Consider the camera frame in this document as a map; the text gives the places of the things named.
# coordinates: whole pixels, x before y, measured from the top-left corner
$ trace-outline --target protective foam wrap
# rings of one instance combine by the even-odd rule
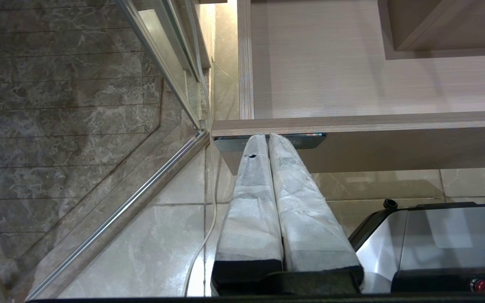
[[[269,154],[287,270],[360,266],[342,226],[289,140],[271,134]]]
[[[268,156],[265,136],[250,137],[218,239],[216,261],[283,259]]]

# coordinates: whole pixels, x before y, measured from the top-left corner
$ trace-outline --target power cord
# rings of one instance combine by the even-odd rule
[[[191,11],[191,5],[194,5],[194,4],[192,4],[191,0],[186,0],[186,5],[187,5],[188,18],[190,20],[190,26],[192,27],[192,36],[194,37],[194,48],[196,49],[196,62],[197,62],[197,65],[198,65],[198,72],[200,73],[200,80],[201,80],[201,83],[202,83],[202,86],[203,86],[203,92],[204,92],[204,95],[205,95],[205,100],[207,101],[207,104],[210,105],[208,90],[207,90],[207,87],[205,85],[205,78],[203,76],[202,62],[201,62],[201,57],[200,57],[200,46],[198,45],[198,33],[197,33],[197,30],[196,30],[196,25],[195,25],[196,22],[194,20],[194,15],[192,14],[192,11]],[[208,117],[209,123],[212,123],[212,113],[211,113],[210,108],[208,110],[208,115],[209,115],[209,117]],[[209,140],[211,141],[210,146],[213,146],[212,137],[209,137]],[[212,159],[213,159],[213,156],[212,156],[212,150],[211,150],[211,161],[210,161],[210,163],[212,163]],[[214,226],[216,225],[216,218],[218,216],[218,208],[217,208],[217,205],[216,205],[216,201],[217,201],[217,196],[218,196],[218,180],[220,178],[220,170],[221,170],[221,163],[222,163],[221,161],[222,161],[222,157],[221,157],[221,155],[218,155],[218,164],[217,164],[218,169],[217,169],[217,172],[216,172],[216,181],[214,182],[214,196],[213,196],[213,201],[212,201],[213,209],[214,209],[212,223],[211,223],[211,226],[209,228],[207,235],[203,239],[202,245],[200,245],[199,249],[196,251],[196,253],[194,254],[194,257],[192,258],[192,261],[190,261],[190,265],[189,265],[188,271],[187,271],[187,277],[185,278],[184,285],[183,285],[183,297],[187,297],[187,295],[188,295],[188,285],[190,283],[190,275],[192,274],[192,269],[194,268],[194,264],[196,263],[196,259],[200,255],[202,249],[205,247],[205,244],[207,243],[207,240],[210,238],[212,231],[214,229]]]

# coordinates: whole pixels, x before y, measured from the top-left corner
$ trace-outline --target red button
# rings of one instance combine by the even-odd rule
[[[479,280],[475,284],[475,292],[485,292],[485,280]]]

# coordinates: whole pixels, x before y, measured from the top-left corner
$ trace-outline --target black knob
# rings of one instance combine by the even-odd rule
[[[384,208],[398,208],[398,203],[392,199],[385,199],[383,202]]]

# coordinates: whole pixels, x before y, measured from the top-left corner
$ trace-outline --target wooden panel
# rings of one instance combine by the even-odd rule
[[[433,1],[388,1],[397,50],[485,48],[485,0],[441,0],[427,12]]]
[[[217,121],[211,134],[327,133],[299,150],[311,173],[485,167],[485,113]],[[222,153],[237,174],[242,153]]]
[[[386,60],[375,0],[251,10],[256,119],[485,111],[485,56]]]
[[[250,0],[237,0],[239,39],[239,109],[241,119],[254,119]]]
[[[394,48],[399,46],[428,17],[442,0],[387,0]]]
[[[409,20],[406,18],[408,16],[399,16],[404,15],[406,10],[413,12],[412,8],[408,8],[407,5],[424,3],[426,5],[425,8],[427,8],[428,5],[426,2],[427,0],[389,1],[389,15],[391,18],[392,33],[394,35],[394,45],[397,50],[416,51],[427,49],[422,48],[422,45],[441,35],[443,28],[446,29],[451,23],[461,20],[464,11],[476,2],[476,0],[441,0],[428,13],[425,10],[420,10],[419,12],[423,15],[423,18],[418,25],[412,28],[411,32],[408,32],[408,29],[413,27],[416,19]]]
[[[387,60],[423,59],[423,58],[452,58],[452,57],[475,57],[485,56],[485,48],[450,48],[443,50],[395,50],[392,29],[390,25],[388,0],[377,0],[379,19],[381,20],[381,32],[383,34],[383,47]]]

